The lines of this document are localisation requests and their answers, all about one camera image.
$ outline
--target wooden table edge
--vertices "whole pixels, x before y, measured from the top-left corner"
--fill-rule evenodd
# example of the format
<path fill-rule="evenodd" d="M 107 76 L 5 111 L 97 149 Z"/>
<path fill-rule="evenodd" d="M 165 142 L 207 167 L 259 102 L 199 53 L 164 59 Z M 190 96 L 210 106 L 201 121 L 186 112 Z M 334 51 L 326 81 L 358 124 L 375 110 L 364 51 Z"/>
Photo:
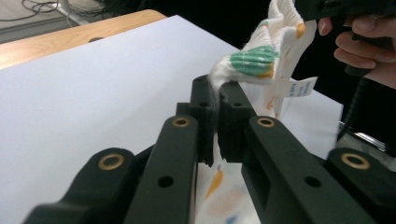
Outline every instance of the wooden table edge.
<path fill-rule="evenodd" d="M 81 46 L 96 37 L 104 38 L 117 35 L 165 18 L 160 12 L 147 9 L 104 21 L 1 44 L 0 69 Z"/>

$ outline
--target gray floor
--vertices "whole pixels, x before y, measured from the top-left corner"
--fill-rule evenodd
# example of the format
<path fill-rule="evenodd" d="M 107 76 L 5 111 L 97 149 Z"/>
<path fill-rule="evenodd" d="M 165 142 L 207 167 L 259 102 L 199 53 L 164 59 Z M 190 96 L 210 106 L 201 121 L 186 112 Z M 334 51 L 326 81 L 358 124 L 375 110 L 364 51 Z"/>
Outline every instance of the gray floor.
<path fill-rule="evenodd" d="M 69 5 L 74 9 L 74 14 L 69 14 L 68 17 L 59 11 L 62 10 L 61 5 L 54 4 L 52 7 L 42 7 L 41 12 L 51 10 L 56 6 L 58 10 L 50 13 L 38 13 L 37 15 L 34 15 L 35 13 L 29 9 L 36 3 L 45 2 L 48 2 L 48 0 L 26 0 L 24 1 L 24 4 L 28 7 L 26 8 L 19 0 L 2 0 L 2 6 L 0 7 L 0 44 L 77 26 L 78 24 L 73 20 L 73 16 L 76 14 L 79 14 L 79 17 L 87 22 L 95 22 L 110 17 L 108 15 L 96 17 L 82 16 L 79 13 L 81 10 L 93 11 L 100 9 L 101 4 L 95 0 L 69 0 Z M 28 19 L 3 21 L 25 18 L 32 15 L 34 16 Z"/>

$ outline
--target white label tag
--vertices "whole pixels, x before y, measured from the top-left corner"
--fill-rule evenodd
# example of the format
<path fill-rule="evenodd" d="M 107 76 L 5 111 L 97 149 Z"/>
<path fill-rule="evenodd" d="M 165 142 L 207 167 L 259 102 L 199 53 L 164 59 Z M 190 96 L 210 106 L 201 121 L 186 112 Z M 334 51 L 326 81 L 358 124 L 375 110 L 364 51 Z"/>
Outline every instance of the white label tag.
<path fill-rule="evenodd" d="M 280 97 L 309 95 L 314 89 L 317 80 L 317 77 L 309 77 L 300 81 L 280 79 L 276 85 L 276 95 Z"/>

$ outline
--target human hand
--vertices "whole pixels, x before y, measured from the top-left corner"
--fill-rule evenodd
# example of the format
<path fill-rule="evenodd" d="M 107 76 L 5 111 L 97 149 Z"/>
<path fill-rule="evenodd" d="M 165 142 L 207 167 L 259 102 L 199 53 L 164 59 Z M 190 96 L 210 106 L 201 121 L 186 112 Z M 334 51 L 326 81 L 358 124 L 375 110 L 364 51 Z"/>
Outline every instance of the human hand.
<path fill-rule="evenodd" d="M 396 89 L 396 18 L 348 18 L 345 26 L 351 26 L 353 32 L 337 36 L 335 44 L 339 48 L 334 57 L 354 67 L 371 69 L 367 78 Z M 321 19 L 318 30 L 321 35 L 327 35 L 332 30 L 330 18 Z M 391 43 L 381 48 L 363 40 L 352 40 L 353 33 L 370 38 L 390 37 Z"/>

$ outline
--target brass screw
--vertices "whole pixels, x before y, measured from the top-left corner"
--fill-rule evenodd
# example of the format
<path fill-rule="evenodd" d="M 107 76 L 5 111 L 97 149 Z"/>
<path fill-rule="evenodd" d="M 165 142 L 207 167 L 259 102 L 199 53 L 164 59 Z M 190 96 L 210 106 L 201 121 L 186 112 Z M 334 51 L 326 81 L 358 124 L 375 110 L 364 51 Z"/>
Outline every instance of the brass screw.
<path fill-rule="evenodd" d="M 359 170 L 367 170 L 370 168 L 370 162 L 362 156 L 353 153 L 344 153 L 341 155 L 341 161 L 346 165 Z"/>
<path fill-rule="evenodd" d="M 99 160 L 99 168 L 102 170 L 114 170 L 120 167 L 123 164 L 124 158 L 120 154 L 117 153 L 111 153 L 108 154 L 104 157 L 102 157 L 101 160 Z"/>

